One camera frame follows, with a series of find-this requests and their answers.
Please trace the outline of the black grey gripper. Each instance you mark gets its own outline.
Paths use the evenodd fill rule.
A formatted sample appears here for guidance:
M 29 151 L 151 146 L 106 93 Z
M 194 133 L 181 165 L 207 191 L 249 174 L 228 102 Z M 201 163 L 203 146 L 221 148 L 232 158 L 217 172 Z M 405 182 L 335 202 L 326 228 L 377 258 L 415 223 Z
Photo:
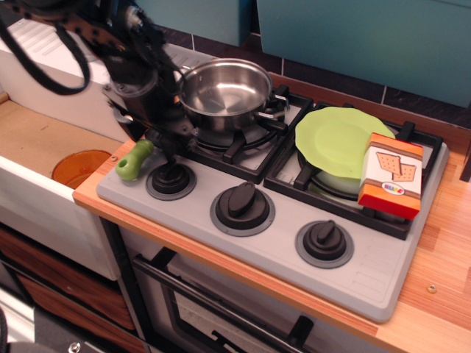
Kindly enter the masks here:
M 134 142 L 145 134 L 157 139 L 168 162 L 191 150 L 194 125 L 176 102 L 180 83 L 173 73 L 111 74 L 102 88 L 113 117 Z

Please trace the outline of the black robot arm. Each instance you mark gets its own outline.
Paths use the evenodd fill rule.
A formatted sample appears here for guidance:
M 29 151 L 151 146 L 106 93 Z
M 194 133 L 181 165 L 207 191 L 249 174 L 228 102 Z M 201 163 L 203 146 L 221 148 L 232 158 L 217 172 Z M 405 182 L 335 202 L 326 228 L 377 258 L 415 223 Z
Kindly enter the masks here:
M 61 96 L 82 92 L 91 81 L 83 50 L 73 36 L 101 60 L 112 91 L 124 102 L 131 122 L 124 125 L 137 140 L 143 133 L 157 134 L 157 146 L 167 160 L 187 154 L 193 147 L 193 125 L 175 98 L 185 78 L 175 79 L 179 68 L 164 50 L 163 32 L 133 1 L 11 1 L 9 7 L 23 17 L 53 26 L 82 71 L 83 82 L 67 87 L 46 74 L 28 57 L 6 29 L 1 38 L 32 78 Z

